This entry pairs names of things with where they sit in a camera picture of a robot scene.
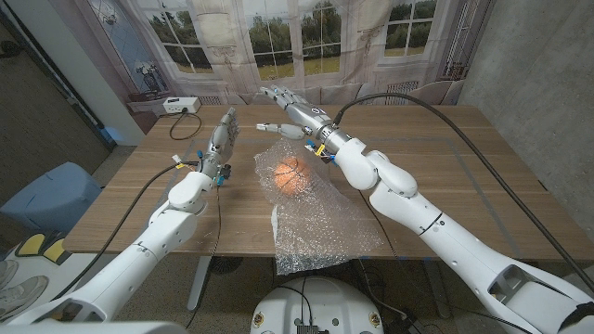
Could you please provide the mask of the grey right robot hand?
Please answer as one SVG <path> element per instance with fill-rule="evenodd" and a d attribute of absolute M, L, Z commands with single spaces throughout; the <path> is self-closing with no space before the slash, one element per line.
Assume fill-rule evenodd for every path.
<path fill-rule="evenodd" d="M 288 88 L 273 85 L 271 88 L 261 87 L 260 91 L 287 112 L 292 124 L 259 123 L 256 125 L 257 130 L 278 133 L 293 140 L 309 135 L 322 142 L 335 131 L 331 118 L 323 109 L 310 104 Z"/>

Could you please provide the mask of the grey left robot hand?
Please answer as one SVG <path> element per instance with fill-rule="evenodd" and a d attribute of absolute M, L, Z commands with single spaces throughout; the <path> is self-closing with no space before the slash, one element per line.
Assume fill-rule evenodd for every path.
<path fill-rule="evenodd" d="M 236 120 L 236 110 L 230 108 L 213 130 L 202 158 L 200 171 L 215 179 L 230 160 L 238 135 L 239 123 Z"/>

